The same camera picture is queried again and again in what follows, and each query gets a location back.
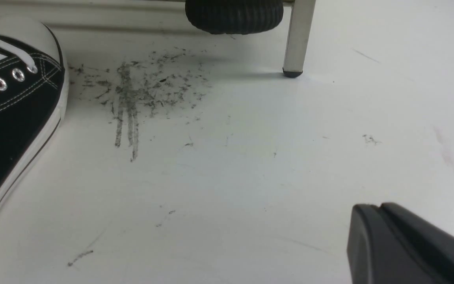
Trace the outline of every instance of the wheel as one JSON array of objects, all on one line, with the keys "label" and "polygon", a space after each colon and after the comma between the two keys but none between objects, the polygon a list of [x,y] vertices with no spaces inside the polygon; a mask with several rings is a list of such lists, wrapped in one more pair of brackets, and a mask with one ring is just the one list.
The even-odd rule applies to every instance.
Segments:
[{"label": "wheel", "polygon": [[257,34],[283,18],[282,0],[186,0],[190,23],[210,34]]}]

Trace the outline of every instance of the sneaker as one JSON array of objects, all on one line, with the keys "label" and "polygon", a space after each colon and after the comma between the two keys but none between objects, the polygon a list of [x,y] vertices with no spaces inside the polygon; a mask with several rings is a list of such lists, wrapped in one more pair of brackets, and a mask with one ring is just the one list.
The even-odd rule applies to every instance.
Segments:
[{"label": "sneaker", "polygon": [[69,75],[52,31],[0,17],[0,207],[64,117]]}]

